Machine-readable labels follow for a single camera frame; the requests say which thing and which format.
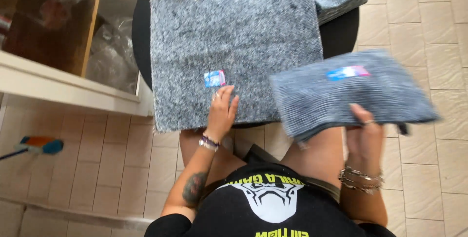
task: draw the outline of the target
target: beige tile floor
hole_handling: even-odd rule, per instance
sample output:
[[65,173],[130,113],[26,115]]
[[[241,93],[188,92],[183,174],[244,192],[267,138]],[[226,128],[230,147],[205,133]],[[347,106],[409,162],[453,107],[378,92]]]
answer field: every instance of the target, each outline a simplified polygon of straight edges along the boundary
[[[370,0],[360,13],[355,49],[388,49],[444,117],[412,126],[409,137],[387,127],[382,165],[389,228],[397,236],[454,236],[468,227],[468,1]],[[0,195],[110,216],[157,218],[184,165],[178,133],[153,135],[152,129],[149,118],[8,107],[1,153],[25,134],[60,137],[66,146],[57,156],[0,162]],[[235,138],[249,139],[277,158],[291,143],[279,124],[237,130]],[[58,230],[77,228],[66,227]]]

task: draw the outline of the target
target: t-shirt graphic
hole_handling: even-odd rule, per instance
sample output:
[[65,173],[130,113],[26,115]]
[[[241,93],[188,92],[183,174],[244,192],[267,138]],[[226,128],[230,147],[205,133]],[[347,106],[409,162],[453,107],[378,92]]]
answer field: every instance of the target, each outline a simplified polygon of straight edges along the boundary
[[286,183],[227,184],[243,191],[252,211],[262,220],[280,223],[296,213],[297,191],[304,185]]

